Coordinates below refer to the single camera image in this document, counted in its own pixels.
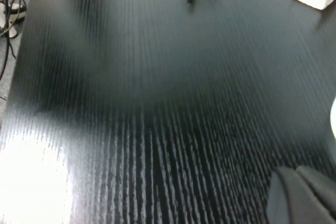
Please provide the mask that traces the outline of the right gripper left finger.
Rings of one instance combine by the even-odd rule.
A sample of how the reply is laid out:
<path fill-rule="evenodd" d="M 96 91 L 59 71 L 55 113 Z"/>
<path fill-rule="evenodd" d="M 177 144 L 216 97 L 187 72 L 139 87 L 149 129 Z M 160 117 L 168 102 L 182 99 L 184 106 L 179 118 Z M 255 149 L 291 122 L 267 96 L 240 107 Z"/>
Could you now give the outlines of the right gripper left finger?
<path fill-rule="evenodd" d="M 278 167 L 271 175 L 267 219 L 269 223 L 329 223 L 330 215 L 296 169 Z"/>

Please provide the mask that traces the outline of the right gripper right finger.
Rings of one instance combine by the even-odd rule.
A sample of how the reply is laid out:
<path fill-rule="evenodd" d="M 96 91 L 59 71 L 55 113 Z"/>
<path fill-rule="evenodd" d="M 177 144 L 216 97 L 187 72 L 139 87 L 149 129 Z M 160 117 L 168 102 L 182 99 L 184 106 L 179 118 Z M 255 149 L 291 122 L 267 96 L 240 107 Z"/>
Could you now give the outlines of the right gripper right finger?
<path fill-rule="evenodd" d="M 319 203 L 335 220 L 335 181 L 308 166 L 299 166 L 296 172 L 307 183 Z"/>

